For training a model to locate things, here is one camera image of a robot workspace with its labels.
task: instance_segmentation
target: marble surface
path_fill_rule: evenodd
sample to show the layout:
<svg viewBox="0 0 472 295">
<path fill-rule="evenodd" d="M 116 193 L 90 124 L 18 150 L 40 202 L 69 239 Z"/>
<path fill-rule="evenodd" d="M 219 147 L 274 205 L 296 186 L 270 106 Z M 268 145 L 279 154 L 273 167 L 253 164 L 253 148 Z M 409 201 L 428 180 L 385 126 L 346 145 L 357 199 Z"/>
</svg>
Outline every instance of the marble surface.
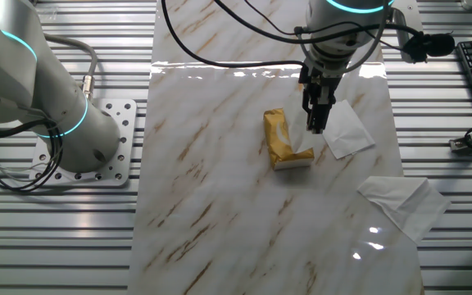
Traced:
<svg viewBox="0 0 472 295">
<path fill-rule="evenodd" d="M 269 29 L 245 3 L 225 2 Z M 305 3 L 255 3 L 286 30 L 305 24 Z M 167 5 L 205 58 L 303 60 L 299 47 L 254 34 L 211 1 Z M 262 117 L 301 101 L 298 66 L 195 62 L 158 9 L 129 295 L 423 293 L 415 244 L 356 191 L 371 175 L 402 176 L 381 51 L 337 91 L 376 146 L 339 161 L 322 138 L 310 169 L 272 171 Z"/>
</svg>

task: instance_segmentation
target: crumpled napkin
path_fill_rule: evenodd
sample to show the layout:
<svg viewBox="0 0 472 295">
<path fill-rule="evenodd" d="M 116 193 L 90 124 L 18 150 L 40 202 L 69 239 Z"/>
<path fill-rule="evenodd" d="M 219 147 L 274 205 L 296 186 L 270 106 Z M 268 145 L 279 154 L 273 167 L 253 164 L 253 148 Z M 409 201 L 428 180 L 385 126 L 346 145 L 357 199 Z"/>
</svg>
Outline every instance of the crumpled napkin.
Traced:
<svg viewBox="0 0 472 295">
<path fill-rule="evenodd" d="M 415 243 L 422 240 L 451 205 L 426 178 L 370 176 L 358 192 L 382 207 L 389 219 Z"/>
<path fill-rule="evenodd" d="M 374 146 L 374 140 L 347 101 L 336 102 L 324 130 L 325 142 L 337 159 Z"/>
<path fill-rule="evenodd" d="M 302 108 L 302 100 L 288 99 L 284 104 L 284 116 L 293 152 L 304 152 L 321 140 L 319 134 L 307 131 L 307 113 Z"/>
</svg>

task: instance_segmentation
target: yellow package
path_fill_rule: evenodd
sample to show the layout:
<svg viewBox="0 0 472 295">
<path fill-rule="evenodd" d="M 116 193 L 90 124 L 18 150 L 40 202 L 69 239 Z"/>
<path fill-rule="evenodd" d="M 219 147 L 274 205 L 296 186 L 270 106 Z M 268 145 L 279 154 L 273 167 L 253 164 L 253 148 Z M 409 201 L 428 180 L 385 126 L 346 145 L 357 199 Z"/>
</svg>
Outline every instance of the yellow package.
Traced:
<svg viewBox="0 0 472 295">
<path fill-rule="evenodd" d="M 284 109 L 274 109 L 263 114 L 265 140 L 273 170 L 310 166 L 315 159 L 312 148 L 295 154 L 288 138 Z"/>
</svg>

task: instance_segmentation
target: black cable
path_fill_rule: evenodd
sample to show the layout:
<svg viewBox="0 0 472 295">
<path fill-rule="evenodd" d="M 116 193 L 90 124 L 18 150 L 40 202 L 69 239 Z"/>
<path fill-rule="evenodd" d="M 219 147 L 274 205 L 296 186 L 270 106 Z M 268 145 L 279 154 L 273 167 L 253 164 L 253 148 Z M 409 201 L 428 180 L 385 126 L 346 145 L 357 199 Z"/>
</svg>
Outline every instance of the black cable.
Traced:
<svg viewBox="0 0 472 295">
<path fill-rule="evenodd" d="M 263 17 L 265 20 L 267 20 L 267 22 L 269 22 L 270 25 L 272 25 L 277 31 L 279 31 L 281 34 L 285 34 L 287 36 L 295 36 L 296 34 L 294 32 L 292 33 L 287 33 L 287 32 L 284 32 L 282 31 L 280 28 L 278 28 L 275 23 L 272 22 L 272 20 L 269 20 L 269 18 L 264 15 L 263 13 L 261 13 L 261 11 L 259 11 L 256 7 L 254 7 L 248 0 L 243 0 L 245 1 L 245 3 L 250 7 L 252 8 L 253 11 L 255 11 L 257 14 L 259 14 L 261 17 Z"/>
<path fill-rule="evenodd" d="M 181 42 L 178 35 L 174 31 L 172 24 L 170 23 L 169 12 L 167 11 L 166 0 L 161 0 L 161 9 L 163 11 L 163 17 L 165 18 L 165 23 L 169 28 L 170 35 L 175 40 L 175 42 L 181 47 L 183 51 L 185 51 L 190 57 L 194 58 L 197 61 L 201 61 L 207 65 L 211 66 L 219 66 L 219 67 L 226 67 L 230 69 L 236 68 L 244 68 L 244 67 L 256 67 L 256 66 L 279 66 L 279 65 L 299 65 L 299 66 L 306 66 L 301 61 L 265 61 L 265 62 L 251 62 L 251 63 L 223 63 L 223 62 L 216 62 L 216 61 L 209 61 L 203 57 L 196 55 L 196 53 L 190 51 L 185 44 Z"/>
<path fill-rule="evenodd" d="M 261 17 L 263 17 L 265 20 L 267 20 L 267 22 L 272 25 L 277 31 L 279 31 L 281 34 L 285 34 L 287 36 L 296 36 L 296 33 L 287 33 L 283 30 L 281 30 L 277 25 L 275 25 L 274 22 L 272 22 L 272 20 L 270 20 L 265 14 L 263 14 L 261 11 L 259 11 L 257 8 L 255 8 L 248 0 L 243 0 L 245 1 L 245 3 L 250 7 L 252 8 L 253 11 L 255 11 L 257 14 L 259 14 Z M 356 23 L 356 22 L 353 22 L 353 21 L 343 21 L 343 22 L 340 22 L 340 23 L 337 23 L 337 24 L 334 24 L 334 25 L 330 25 L 330 26 L 327 26 L 327 27 L 324 27 L 324 28 L 321 28 L 321 29 L 314 29 L 314 30 L 304 30 L 303 33 L 304 34 L 314 34 L 314 33 L 318 33 L 320 31 L 323 31 L 323 30 L 328 30 L 328 29 L 331 29 L 335 26 L 338 26 L 338 25 L 355 25 L 356 27 L 358 28 L 363 28 L 360 24 Z M 366 31 L 365 32 L 366 34 L 368 34 L 371 38 L 373 39 L 376 39 L 376 37 L 370 32 L 370 31 Z M 382 40 L 380 40 L 380 42 L 389 47 L 389 48 L 392 48 L 392 49 L 396 49 L 398 51 L 401 51 L 402 49 L 401 48 L 398 48 L 396 46 L 393 46 L 387 42 L 384 42 Z"/>
<path fill-rule="evenodd" d="M 43 186 L 52 177 L 57 167 L 61 163 L 61 158 L 63 154 L 63 151 L 62 151 L 63 142 L 60 136 L 61 135 L 60 130 L 58 128 L 55 128 L 56 127 L 55 123 L 47 121 L 44 123 L 44 125 L 45 127 L 47 127 L 48 134 L 50 136 L 51 153 L 52 153 L 51 157 L 56 157 L 55 161 L 50 161 L 47 164 L 45 171 L 37 179 L 21 187 L 12 187 L 6 184 L 0 177 L 0 188 L 8 189 L 15 193 L 30 193 L 40 188 L 41 186 Z"/>
<path fill-rule="evenodd" d="M 258 34 L 261 34 L 263 36 L 266 36 L 268 38 L 274 39 L 276 41 L 280 42 L 285 42 L 285 43 L 291 43 L 291 44 L 312 44 L 312 43 L 320 43 L 324 41 L 329 41 L 335 38 L 339 38 L 342 36 L 347 36 L 349 34 L 354 34 L 354 33 L 360 33 L 360 32 L 365 32 L 367 30 L 375 30 L 380 27 L 380 24 L 377 25 L 366 25 L 361 28 L 356 28 L 356 29 L 348 29 L 344 30 L 342 32 L 336 33 L 336 34 L 331 34 L 328 36 L 324 37 L 318 37 L 318 38 L 312 38 L 312 39 L 289 39 L 289 38 L 284 38 L 275 34 L 271 34 L 269 32 L 264 31 L 263 29 L 259 29 L 254 25 L 249 24 L 246 22 L 244 19 L 239 17 L 234 11 L 231 11 L 230 8 L 228 8 L 221 0 L 214 0 L 214 2 L 221 7 L 225 12 L 227 12 L 230 16 L 232 16 L 237 22 L 239 22 L 242 25 L 245 25 L 249 29 L 257 32 Z M 395 25 L 395 24 L 386 24 L 385 26 L 387 29 L 393 29 L 393 30 L 403 30 L 406 31 L 409 34 L 413 34 L 414 36 L 420 35 L 420 32 L 418 32 L 415 29 L 412 29 L 411 27 L 405 26 L 405 25 Z"/>
<path fill-rule="evenodd" d="M 49 122 L 47 119 L 42 119 L 42 120 L 34 120 L 28 123 L 24 123 L 23 125 L 19 125 L 15 128 L 9 129 L 9 130 L 0 130 L 0 138 L 5 138 L 9 137 L 18 133 L 21 133 L 23 131 L 26 131 L 28 129 L 31 129 L 37 125 L 44 125 L 45 123 Z"/>
<path fill-rule="evenodd" d="M 90 60 L 90 67 L 88 69 L 87 75 L 91 75 L 91 76 L 94 75 L 94 73 L 96 72 L 96 66 L 98 65 L 98 55 L 94 51 L 94 48 L 78 40 L 68 39 L 65 37 L 55 36 L 55 35 L 50 35 L 50 34 L 44 34 L 44 35 L 47 41 L 74 46 L 85 52 L 88 52 L 88 54 L 90 54 L 91 60 Z"/>
</svg>

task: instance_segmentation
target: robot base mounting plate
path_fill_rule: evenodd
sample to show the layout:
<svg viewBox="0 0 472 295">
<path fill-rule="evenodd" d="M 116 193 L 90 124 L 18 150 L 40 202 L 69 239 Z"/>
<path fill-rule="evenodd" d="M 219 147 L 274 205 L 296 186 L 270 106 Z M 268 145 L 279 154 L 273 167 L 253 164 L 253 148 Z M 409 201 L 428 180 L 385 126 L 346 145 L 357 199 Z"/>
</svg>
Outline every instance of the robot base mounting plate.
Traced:
<svg viewBox="0 0 472 295">
<path fill-rule="evenodd" d="M 101 169 L 88 173 L 74 173 L 58 167 L 44 187 L 110 187 L 123 186 L 129 180 L 130 158 L 134 143 L 134 126 L 136 121 L 136 102 L 132 99 L 93 99 L 93 105 L 111 114 L 120 128 L 120 145 L 116 154 Z M 131 124 L 123 125 L 127 120 Z M 47 144 L 38 138 L 34 150 L 32 165 L 47 163 L 50 160 Z M 33 168 L 29 178 L 34 179 L 43 172 L 44 166 Z"/>
</svg>

